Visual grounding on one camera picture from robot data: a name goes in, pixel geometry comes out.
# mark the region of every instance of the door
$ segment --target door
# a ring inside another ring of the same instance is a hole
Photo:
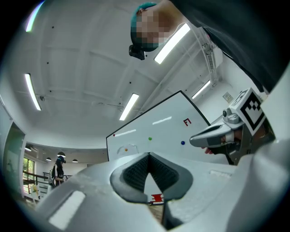
[[[20,157],[25,134],[12,124],[5,143],[2,174],[13,195],[21,194]]]
[[[12,118],[6,111],[0,95],[0,169],[2,169],[4,146],[11,125]]]

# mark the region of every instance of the hand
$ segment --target hand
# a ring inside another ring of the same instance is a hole
[[[261,125],[261,127],[257,130],[255,135],[253,136],[253,140],[256,141],[256,140],[262,138],[263,136],[265,136],[265,134],[266,134],[265,128],[264,128],[263,125]],[[239,130],[235,130],[234,131],[234,136],[235,136],[235,140],[241,141],[242,140],[242,130],[240,130],[240,129]],[[226,137],[222,136],[221,137],[221,142],[223,143],[225,141],[226,141]],[[213,152],[209,148],[206,148],[205,154],[213,154]]]
[[[234,131],[234,136],[235,136],[235,139],[242,140],[242,130],[235,130]],[[225,141],[226,141],[226,137],[222,136],[221,137],[221,142],[223,143]],[[213,152],[209,148],[206,148],[205,154],[213,154]]]

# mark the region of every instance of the person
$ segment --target person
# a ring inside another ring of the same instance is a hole
[[[290,59],[283,34],[288,19],[287,14],[283,14],[286,9],[277,2],[255,3],[244,0],[144,3],[131,18],[131,40],[135,48],[150,52],[174,34],[181,24],[190,22],[202,27],[260,92],[271,92]]]
[[[66,163],[66,161],[63,156],[60,155],[52,169],[53,183],[51,185],[53,185],[53,187],[59,186],[64,181],[63,163]]]

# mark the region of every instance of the dark hair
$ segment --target dark hair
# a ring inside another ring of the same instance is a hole
[[[57,167],[58,167],[59,169],[63,169],[63,166],[62,166],[62,163],[61,163],[61,162],[62,162],[62,161],[61,161],[59,158],[56,159],[55,164],[57,165]]]

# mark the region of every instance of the white ceiling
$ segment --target white ceiling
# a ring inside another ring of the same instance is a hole
[[[44,116],[91,116],[115,122],[116,130],[178,90],[191,97],[210,79],[192,31],[160,65],[153,59],[162,46],[147,53],[145,61],[129,56],[131,13],[143,2],[46,1],[31,33],[24,23],[11,45],[9,68],[20,104],[33,122]],[[202,30],[192,28],[203,43]],[[28,94],[24,73],[31,74],[37,96],[45,97],[39,100],[41,112]],[[132,93],[140,96],[135,110],[119,122],[119,106],[126,106]]]
[[[47,157],[55,161],[60,151],[66,155],[65,160],[68,163],[71,163],[74,159],[77,159],[79,163],[86,164],[108,161],[106,149],[68,149],[40,145],[32,145],[32,147],[31,152],[25,151],[25,153],[42,161],[45,161]]]

